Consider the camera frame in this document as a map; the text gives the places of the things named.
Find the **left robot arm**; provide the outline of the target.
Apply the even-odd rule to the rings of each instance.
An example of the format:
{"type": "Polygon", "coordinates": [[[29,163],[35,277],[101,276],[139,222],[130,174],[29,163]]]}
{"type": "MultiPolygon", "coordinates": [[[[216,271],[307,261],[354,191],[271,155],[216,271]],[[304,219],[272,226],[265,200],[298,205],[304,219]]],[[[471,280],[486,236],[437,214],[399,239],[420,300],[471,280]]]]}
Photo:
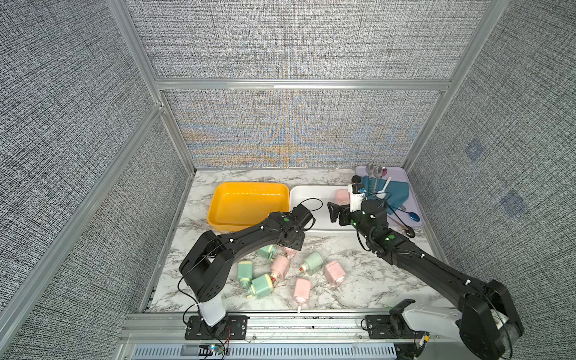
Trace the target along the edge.
{"type": "Polygon", "coordinates": [[[273,212],[263,221],[238,232],[221,235],[204,232],[179,266],[181,278],[192,290],[204,323],[213,328],[227,317],[220,293],[234,263],[267,245],[300,251],[305,227],[313,220],[307,209],[295,209],[273,212]]]}

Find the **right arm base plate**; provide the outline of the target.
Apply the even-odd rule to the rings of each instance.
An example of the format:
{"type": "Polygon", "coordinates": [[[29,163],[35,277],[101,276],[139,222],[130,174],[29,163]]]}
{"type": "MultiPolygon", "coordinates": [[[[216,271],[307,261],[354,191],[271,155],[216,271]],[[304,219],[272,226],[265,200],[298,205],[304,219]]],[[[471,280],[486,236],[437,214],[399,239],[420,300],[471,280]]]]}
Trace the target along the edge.
{"type": "Polygon", "coordinates": [[[397,335],[392,331],[388,314],[367,315],[361,320],[361,328],[368,333],[371,340],[394,339],[397,335]]]}

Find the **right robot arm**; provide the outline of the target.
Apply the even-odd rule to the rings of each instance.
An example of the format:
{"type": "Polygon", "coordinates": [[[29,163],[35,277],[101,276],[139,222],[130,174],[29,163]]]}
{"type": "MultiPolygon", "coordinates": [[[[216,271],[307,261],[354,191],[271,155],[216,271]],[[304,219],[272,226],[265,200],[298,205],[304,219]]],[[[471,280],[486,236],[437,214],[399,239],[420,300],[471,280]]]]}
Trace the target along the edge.
{"type": "Polygon", "coordinates": [[[332,223],[352,226],[367,249],[397,266],[449,300],[461,313],[458,337],[480,359],[511,359],[513,345],[524,326],[507,287],[497,280],[486,283],[441,262],[405,235],[393,230],[382,201],[365,200],[360,208],[328,203],[332,223]]]}

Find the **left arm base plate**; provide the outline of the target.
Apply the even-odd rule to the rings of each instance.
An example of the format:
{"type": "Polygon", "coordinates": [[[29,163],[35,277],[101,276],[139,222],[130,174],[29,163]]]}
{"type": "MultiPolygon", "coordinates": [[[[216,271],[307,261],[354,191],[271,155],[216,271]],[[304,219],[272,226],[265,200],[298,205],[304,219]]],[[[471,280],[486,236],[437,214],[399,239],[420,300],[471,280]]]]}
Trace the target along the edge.
{"type": "Polygon", "coordinates": [[[201,316],[187,318],[184,339],[186,341],[199,340],[244,340],[248,329],[247,316],[226,315],[214,326],[209,326],[201,316]]]}

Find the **yellow storage box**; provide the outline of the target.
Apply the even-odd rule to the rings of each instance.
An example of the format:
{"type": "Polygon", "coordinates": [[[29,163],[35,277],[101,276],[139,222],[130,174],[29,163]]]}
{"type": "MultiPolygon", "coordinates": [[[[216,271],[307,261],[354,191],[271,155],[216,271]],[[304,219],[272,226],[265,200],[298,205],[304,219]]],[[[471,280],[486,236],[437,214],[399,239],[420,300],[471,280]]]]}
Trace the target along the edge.
{"type": "Polygon", "coordinates": [[[219,232],[236,232],[258,224],[272,212],[287,212],[290,189],[281,183],[225,182],[216,187],[208,223],[219,232]]]}

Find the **white storage box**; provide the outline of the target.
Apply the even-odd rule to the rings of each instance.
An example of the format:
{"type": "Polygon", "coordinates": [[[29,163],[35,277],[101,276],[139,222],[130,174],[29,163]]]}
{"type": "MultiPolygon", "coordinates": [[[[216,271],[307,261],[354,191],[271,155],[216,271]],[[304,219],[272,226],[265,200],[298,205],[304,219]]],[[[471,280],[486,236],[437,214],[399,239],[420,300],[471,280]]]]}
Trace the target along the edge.
{"type": "Polygon", "coordinates": [[[315,224],[307,231],[308,235],[325,235],[336,233],[354,233],[353,226],[339,226],[332,223],[329,218],[328,202],[334,202],[336,190],[346,188],[348,185],[299,185],[289,193],[289,207],[295,208],[303,204],[309,210],[313,210],[316,219],[315,224]]]}

